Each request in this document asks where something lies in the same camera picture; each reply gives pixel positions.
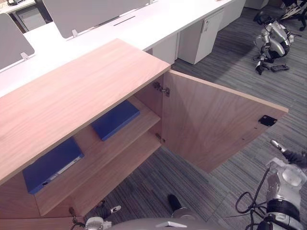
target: white cabinet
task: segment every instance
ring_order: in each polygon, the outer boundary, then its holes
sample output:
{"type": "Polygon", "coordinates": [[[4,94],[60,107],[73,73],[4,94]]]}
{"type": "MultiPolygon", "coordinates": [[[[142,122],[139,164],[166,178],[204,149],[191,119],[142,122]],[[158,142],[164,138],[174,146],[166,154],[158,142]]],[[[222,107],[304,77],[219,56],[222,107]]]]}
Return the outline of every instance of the white cabinet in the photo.
{"type": "Polygon", "coordinates": [[[178,58],[196,64],[211,53],[224,11],[218,11],[180,33],[178,58]]]}
{"type": "Polygon", "coordinates": [[[260,10],[268,4],[269,0],[246,0],[245,7],[260,10]]]}
{"type": "Polygon", "coordinates": [[[245,0],[235,0],[235,1],[232,1],[229,5],[225,6],[224,15],[223,15],[223,19],[220,24],[219,30],[225,28],[230,23],[232,23],[235,19],[241,16],[241,12],[243,10],[244,4],[245,4],[245,0]]]}
{"type": "Polygon", "coordinates": [[[172,65],[174,64],[176,59],[176,48],[177,48],[177,34],[168,37],[164,41],[155,45],[152,48],[152,53],[150,54],[172,65]]]}
{"type": "Polygon", "coordinates": [[[29,31],[46,24],[38,8],[35,6],[17,11],[16,14],[29,31]]]}

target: black cable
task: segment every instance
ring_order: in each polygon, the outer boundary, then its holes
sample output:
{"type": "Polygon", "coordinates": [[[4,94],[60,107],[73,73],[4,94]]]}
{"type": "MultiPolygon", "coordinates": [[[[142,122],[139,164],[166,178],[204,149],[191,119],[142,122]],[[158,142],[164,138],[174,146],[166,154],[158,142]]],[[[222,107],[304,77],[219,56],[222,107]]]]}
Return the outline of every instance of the black cable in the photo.
{"type": "Polygon", "coordinates": [[[225,218],[232,218],[232,217],[242,217],[242,216],[247,216],[247,215],[249,215],[249,213],[247,213],[247,214],[243,214],[243,215],[236,215],[236,216],[222,217],[222,218],[223,218],[223,219],[225,219],[225,218]]]}
{"type": "Polygon", "coordinates": [[[250,215],[250,224],[246,226],[245,230],[248,230],[249,228],[250,228],[251,230],[253,230],[253,226],[259,225],[259,224],[257,224],[257,223],[254,223],[254,216],[253,216],[254,213],[256,213],[256,214],[257,214],[258,216],[260,216],[261,218],[263,218],[264,215],[265,215],[265,212],[262,210],[262,209],[266,209],[265,206],[262,206],[263,204],[265,204],[265,202],[263,202],[263,203],[261,203],[261,204],[257,204],[257,203],[256,203],[256,200],[257,200],[259,191],[260,191],[260,189],[261,189],[261,187],[262,187],[262,185],[263,185],[263,183],[264,183],[264,180],[265,180],[265,178],[267,177],[267,174],[269,173],[269,171],[270,171],[270,168],[268,168],[268,169],[265,171],[265,173],[264,173],[264,175],[263,175],[263,177],[262,177],[262,180],[261,180],[261,182],[260,182],[260,184],[259,184],[259,186],[258,186],[258,188],[257,188],[257,190],[256,190],[256,193],[255,193],[254,197],[252,197],[252,195],[250,194],[250,192],[244,192],[241,196],[239,196],[238,200],[236,201],[236,211],[237,211],[238,213],[241,213],[241,214],[249,213],[249,215],[250,215]],[[246,195],[249,196],[249,198],[252,200],[252,202],[251,202],[251,204],[247,207],[246,210],[244,210],[244,211],[239,210],[238,204],[240,203],[240,201],[242,200],[242,198],[245,197],[246,195]]]}
{"type": "Polygon", "coordinates": [[[76,226],[80,226],[80,227],[85,228],[85,224],[83,224],[83,223],[81,223],[81,222],[77,222],[77,223],[75,223],[75,224],[71,227],[71,230],[73,230],[76,226]]]}

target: white robot part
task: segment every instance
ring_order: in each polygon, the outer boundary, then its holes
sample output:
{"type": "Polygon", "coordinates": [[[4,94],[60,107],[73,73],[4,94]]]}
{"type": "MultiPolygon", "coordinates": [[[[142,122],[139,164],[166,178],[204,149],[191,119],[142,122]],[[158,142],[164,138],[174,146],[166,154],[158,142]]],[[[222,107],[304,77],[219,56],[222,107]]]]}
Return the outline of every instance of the white robot part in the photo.
{"type": "Polygon", "coordinates": [[[273,158],[267,165],[271,166],[273,172],[268,177],[270,186],[267,192],[267,200],[286,200],[300,210],[301,196],[299,191],[306,183],[307,176],[296,165],[286,164],[278,158],[273,158]]]}
{"type": "Polygon", "coordinates": [[[101,217],[89,218],[85,224],[86,230],[106,230],[112,226],[112,222],[104,221],[101,217]]]}
{"type": "Polygon", "coordinates": [[[187,218],[144,218],[117,224],[111,230],[226,230],[201,220],[187,218]]]}

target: metal bracket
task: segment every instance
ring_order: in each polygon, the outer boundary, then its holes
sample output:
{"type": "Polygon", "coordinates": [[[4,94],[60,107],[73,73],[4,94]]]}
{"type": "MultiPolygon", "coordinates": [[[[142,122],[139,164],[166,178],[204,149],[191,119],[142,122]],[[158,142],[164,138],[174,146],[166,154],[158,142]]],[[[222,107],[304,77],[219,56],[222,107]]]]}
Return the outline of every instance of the metal bracket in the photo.
{"type": "Polygon", "coordinates": [[[160,92],[164,92],[164,94],[165,94],[167,97],[169,97],[169,95],[170,95],[170,93],[171,93],[171,90],[170,90],[168,87],[166,87],[165,89],[163,89],[163,87],[161,86],[161,84],[160,84],[159,82],[157,82],[157,81],[155,81],[155,82],[153,83],[153,87],[154,87],[156,90],[160,91],[160,92]]]}
{"type": "Polygon", "coordinates": [[[264,115],[262,118],[258,120],[258,123],[263,124],[268,127],[275,125],[276,122],[277,122],[277,119],[275,119],[274,117],[268,116],[268,115],[264,115]]]}
{"type": "Polygon", "coordinates": [[[23,60],[27,61],[28,59],[30,59],[30,57],[25,53],[25,52],[22,52],[20,54],[20,56],[23,58],[23,60]]]}
{"type": "Polygon", "coordinates": [[[165,139],[163,139],[158,133],[155,136],[160,140],[161,143],[165,143],[165,139]]]}
{"type": "Polygon", "coordinates": [[[72,36],[73,37],[79,36],[79,34],[78,34],[78,32],[76,30],[72,30],[71,32],[72,32],[72,36]]]}
{"type": "Polygon", "coordinates": [[[76,216],[76,212],[75,212],[75,210],[73,209],[73,207],[69,207],[68,211],[69,211],[69,213],[70,213],[71,216],[72,216],[72,222],[73,222],[74,224],[77,223],[77,222],[78,222],[78,221],[77,221],[77,216],[76,216]]]}

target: desk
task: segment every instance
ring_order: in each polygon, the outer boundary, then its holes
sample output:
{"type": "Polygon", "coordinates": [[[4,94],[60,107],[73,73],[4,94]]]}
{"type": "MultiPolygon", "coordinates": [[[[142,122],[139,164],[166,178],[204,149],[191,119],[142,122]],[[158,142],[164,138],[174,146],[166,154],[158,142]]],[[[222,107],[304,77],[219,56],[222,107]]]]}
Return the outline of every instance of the desk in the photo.
{"type": "Polygon", "coordinates": [[[35,1],[34,0],[25,0],[22,3],[19,3],[16,6],[8,6],[7,3],[3,3],[3,8],[0,8],[0,13],[12,13],[12,12],[16,12],[18,10],[21,10],[23,8],[29,7],[35,5],[35,1]]]}
{"type": "Polygon", "coordinates": [[[7,3],[2,3],[3,4],[3,8],[0,9],[0,13],[11,13],[16,20],[18,21],[18,23],[20,24],[20,26],[22,26],[22,28],[27,32],[28,29],[25,26],[25,24],[23,23],[23,21],[19,18],[19,16],[16,14],[17,11],[27,8],[29,6],[35,5],[35,1],[34,0],[25,0],[22,3],[19,3],[16,6],[8,6],[7,3]]]}
{"type": "Polygon", "coordinates": [[[0,72],[0,97],[115,38],[147,51],[232,1],[159,0],[69,40],[61,37],[54,23],[41,26],[25,34],[35,55],[0,72]]]}

